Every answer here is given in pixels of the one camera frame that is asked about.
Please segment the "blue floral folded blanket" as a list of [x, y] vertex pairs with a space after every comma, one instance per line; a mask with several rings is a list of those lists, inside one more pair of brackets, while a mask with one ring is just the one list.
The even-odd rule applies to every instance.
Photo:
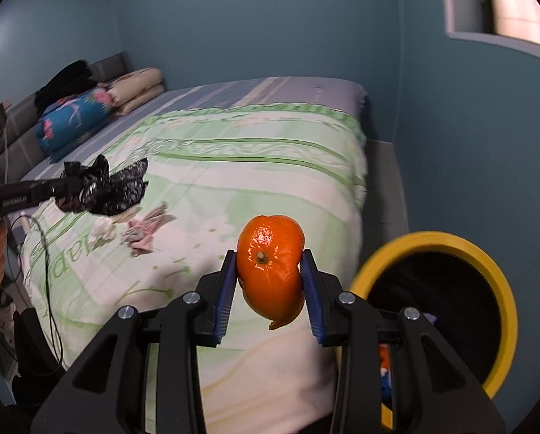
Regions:
[[37, 143], [51, 163], [60, 162], [106, 127], [113, 110], [104, 87], [95, 87], [50, 105], [35, 126]]

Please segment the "red orange snack wrapper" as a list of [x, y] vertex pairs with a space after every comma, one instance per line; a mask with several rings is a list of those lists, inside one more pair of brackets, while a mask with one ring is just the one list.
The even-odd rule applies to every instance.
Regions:
[[379, 359], [380, 359], [380, 368], [384, 370], [389, 370], [391, 366], [391, 361], [390, 361], [390, 349], [388, 348], [388, 345], [380, 344]]

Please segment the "green floral quilt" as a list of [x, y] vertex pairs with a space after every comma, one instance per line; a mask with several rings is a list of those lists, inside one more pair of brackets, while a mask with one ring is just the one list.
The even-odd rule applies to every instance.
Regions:
[[[339, 218], [329, 209], [294, 198], [255, 198], [210, 192], [149, 194], [136, 210], [143, 217], [162, 201], [173, 221], [154, 234], [153, 252], [133, 258], [116, 225], [112, 241], [88, 237], [92, 214], [65, 214], [41, 205], [22, 248], [24, 284], [48, 340], [60, 340], [71, 365], [118, 308], [161, 308], [198, 279], [217, 271], [253, 217], [280, 214], [302, 228], [318, 268], [343, 285], [355, 275], [362, 244], [362, 207]], [[311, 333], [308, 318], [271, 330], [245, 300], [235, 297], [220, 346], [198, 352], [201, 393], [211, 433], [296, 433], [333, 407], [335, 361]]]

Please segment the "blue plastic glove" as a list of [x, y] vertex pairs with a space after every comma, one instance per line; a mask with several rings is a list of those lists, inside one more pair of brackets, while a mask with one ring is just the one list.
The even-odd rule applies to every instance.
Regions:
[[392, 397], [391, 372], [382, 367], [380, 369], [380, 392], [383, 400], [390, 400]]

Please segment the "grey striped bed mattress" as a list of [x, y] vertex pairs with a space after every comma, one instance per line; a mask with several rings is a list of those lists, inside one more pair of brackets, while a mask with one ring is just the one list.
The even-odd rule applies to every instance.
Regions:
[[294, 198], [348, 218], [367, 191], [363, 87], [283, 76], [166, 91], [66, 156], [111, 171], [148, 162], [149, 194]]

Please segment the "beige folded blanket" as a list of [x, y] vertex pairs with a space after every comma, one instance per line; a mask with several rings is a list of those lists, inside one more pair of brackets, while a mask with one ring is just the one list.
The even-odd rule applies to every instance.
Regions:
[[145, 68], [126, 73], [105, 84], [112, 114], [125, 116], [165, 91], [160, 69]]

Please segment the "yellow rimmed trash bin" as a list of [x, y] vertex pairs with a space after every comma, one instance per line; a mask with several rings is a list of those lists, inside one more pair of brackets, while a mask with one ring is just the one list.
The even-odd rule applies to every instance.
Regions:
[[438, 231], [404, 235], [362, 265], [351, 290], [381, 310], [425, 311], [490, 397], [502, 386], [518, 341], [516, 304], [499, 266], [475, 244]]

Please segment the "black clothing pile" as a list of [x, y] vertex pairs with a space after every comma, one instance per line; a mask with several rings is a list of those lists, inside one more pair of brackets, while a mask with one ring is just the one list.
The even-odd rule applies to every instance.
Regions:
[[38, 111], [45, 111], [51, 104], [68, 96], [81, 94], [96, 87], [93, 73], [88, 62], [77, 60], [61, 69], [43, 87], [37, 90], [34, 106]]

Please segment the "lavender foam net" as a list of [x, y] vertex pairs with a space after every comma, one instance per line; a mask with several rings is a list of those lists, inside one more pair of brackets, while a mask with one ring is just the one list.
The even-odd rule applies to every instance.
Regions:
[[423, 315], [427, 319], [427, 321], [431, 323], [431, 325], [434, 325], [437, 321], [437, 318], [434, 315], [428, 314], [427, 312], [424, 312]]

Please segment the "pink grey cloth scrap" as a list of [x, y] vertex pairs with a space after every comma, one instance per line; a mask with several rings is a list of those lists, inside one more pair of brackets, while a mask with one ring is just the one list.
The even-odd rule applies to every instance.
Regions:
[[175, 219], [168, 214], [168, 209], [169, 204], [162, 201], [140, 220], [132, 218], [128, 221], [128, 229], [122, 233], [120, 243], [129, 248], [133, 258], [153, 252], [154, 234]]

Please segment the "grey bed headboard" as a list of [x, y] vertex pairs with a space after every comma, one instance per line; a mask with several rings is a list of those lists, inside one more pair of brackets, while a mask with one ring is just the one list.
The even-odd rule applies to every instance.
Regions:
[[[88, 69], [95, 83], [108, 82], [131, 72], [132, 62], [127, 52], [119, 52], [91, 63]], [[6, 111], [6, 130], [0, 140], [0, 183], [20, 181], [45, 159], [34, 132], [36, 96], [33, 93]]]

